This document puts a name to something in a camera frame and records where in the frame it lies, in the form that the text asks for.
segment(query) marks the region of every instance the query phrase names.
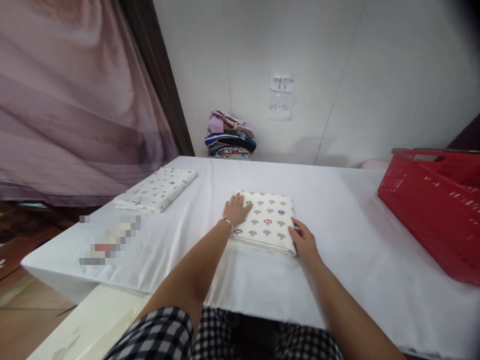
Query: white tablecloth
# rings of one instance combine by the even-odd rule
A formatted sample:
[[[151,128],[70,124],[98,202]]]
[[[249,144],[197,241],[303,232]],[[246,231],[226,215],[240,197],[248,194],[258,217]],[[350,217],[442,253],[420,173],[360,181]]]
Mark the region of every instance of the white tablecloth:
[[[282,194],[315,234],[325,263],[402,349],[467,359],[480,329],[480,288],[452,280],[377,197],[383,171],[179,157],[198,177],[161,214],[107,204],[22,261],[60,291],[107,283],[153,292],[217,222],[237,189]],[[140,215],[141,229],[116,265],[79,265],[94,237]],[[302,261],[228,245],[205,304],[325,328]]]

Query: checkered fabric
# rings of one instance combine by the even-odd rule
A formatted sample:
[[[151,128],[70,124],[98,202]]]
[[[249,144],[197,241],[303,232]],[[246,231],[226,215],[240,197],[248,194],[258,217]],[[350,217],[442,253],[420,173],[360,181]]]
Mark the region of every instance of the checkered fabric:
[[[195,340],[192,360],[240,360],[232,343],[230,312],[204,307]]]
[[[342,360],[342,354],[329,332],[292,323],[280,324],[275,360]]]
[[[192,351],[193,335],[192,323],[183,310],[164,307],[134,323],[104,359],[240,360],[232,343],[228,311],[204,308]],[[342,360],[342,355],[328,332],[314,327],[281,323],[274,359]]]
[[[153,311],[134,323],[110,349],[105,360],[189,359],[194,329],[178,307]]]

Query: pile of clothes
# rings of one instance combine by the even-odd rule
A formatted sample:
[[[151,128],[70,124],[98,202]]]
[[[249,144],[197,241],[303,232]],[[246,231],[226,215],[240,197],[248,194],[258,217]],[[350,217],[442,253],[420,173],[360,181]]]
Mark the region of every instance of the pile of clothes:
[[[257,148],[251,126],[228,112],[214,110],[208,123],[211,133],[205,138],[208,156],[220,159],[251,160]]]

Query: red plastic basket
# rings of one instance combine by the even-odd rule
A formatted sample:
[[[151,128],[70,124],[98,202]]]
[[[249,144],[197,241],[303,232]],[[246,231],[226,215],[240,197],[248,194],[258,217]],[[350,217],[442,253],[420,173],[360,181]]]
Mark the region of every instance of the red plastic basket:
[[[378,196],[451,278],[480,286],[480,153],[392,154]]]

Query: paper sign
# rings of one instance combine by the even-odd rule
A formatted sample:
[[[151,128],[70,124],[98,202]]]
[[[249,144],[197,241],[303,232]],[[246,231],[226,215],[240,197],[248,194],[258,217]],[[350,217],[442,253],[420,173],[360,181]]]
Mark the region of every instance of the paper sign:
[[[293,97],[290,94],[270,91],[270,103],[268,105],[268,119],[291,120]]]
[[[270,73],[270,88],[282,93],[291,93],[294,89],[295,80],[291,75],[281,74],[279,71]]]

